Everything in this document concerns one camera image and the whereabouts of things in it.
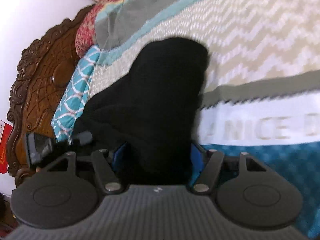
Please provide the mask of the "black pants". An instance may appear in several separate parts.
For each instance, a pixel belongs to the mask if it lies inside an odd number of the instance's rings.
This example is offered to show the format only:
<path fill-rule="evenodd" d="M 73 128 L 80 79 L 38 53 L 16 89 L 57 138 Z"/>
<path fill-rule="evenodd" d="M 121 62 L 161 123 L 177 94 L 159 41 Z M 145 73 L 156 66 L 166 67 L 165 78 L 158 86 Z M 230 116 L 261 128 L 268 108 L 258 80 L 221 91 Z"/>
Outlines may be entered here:
<path fill-rule="evenodd" d="M 208 50 L 196 41 L 174 37 L 147 44 L 124 77 L 88 100 L 73 134 L 91 132 L 86 152 L 113 152 L 114 172 L 125 183 L 187 184 L 207 64 Z"/>

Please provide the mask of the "teal lattice pillow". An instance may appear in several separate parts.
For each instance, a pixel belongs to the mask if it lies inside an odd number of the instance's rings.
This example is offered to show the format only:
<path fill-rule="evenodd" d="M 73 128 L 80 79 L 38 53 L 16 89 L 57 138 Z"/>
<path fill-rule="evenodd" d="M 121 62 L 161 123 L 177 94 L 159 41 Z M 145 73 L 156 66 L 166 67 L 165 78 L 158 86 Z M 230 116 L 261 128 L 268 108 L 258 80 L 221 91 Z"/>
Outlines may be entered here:
<path fill-rule="evenodd" d="M 89 85 L 101 50 L 93 45 L 79 60 L 67 88 L 51 120 L 55 139 L 63 141 L 71 137 L 76 119 L 83 113 L 88 100 Z"/>

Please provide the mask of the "carved wooden headboard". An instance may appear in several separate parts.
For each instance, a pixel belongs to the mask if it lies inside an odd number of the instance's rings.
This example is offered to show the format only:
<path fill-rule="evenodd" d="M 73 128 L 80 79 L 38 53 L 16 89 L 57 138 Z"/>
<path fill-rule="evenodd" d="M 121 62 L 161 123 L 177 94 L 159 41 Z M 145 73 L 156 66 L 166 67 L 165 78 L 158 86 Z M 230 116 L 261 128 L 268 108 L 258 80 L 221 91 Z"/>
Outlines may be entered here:
<path fill-rule="evenodd" d="M 27 164 L 25 134 L 54 136 L 51 119 L 79 61 L 76 32 L 91 9 L 81 9 L 74 20 L 64 19 L 22 51 L 7 113 L 13 124 L 6 144 L 8 173 L 16 186 L 35 173 Z"/>

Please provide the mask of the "patterned bedsheet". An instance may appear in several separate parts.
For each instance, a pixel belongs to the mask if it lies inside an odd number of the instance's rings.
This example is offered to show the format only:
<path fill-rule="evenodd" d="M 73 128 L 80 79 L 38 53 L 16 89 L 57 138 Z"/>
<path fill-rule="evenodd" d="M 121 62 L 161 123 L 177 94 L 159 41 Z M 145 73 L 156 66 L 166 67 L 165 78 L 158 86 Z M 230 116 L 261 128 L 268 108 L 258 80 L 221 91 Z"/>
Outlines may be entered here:
<path fill-rule="evenodd" d="M 319 235 L 319 0 L 124 0 L 99 12 L 95 33 L 89 96 L 127 74 L 149 42 L 204 44 L 194 138 L 286 177 L 304 196 L 299 230 Z"/>

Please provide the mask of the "red paper on wall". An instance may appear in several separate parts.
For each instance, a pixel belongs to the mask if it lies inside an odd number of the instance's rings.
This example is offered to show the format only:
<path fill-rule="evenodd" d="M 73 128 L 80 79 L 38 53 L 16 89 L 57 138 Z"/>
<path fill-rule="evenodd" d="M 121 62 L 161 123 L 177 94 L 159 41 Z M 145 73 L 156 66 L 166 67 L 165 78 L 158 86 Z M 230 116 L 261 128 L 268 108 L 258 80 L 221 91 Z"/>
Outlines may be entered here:
<path fill-rule="evenodd" d="M 11 133 L 12 126 L 0 120 L 0 173 L 6 174 L 8 168 L 7 162 L 7 142 Z"/>

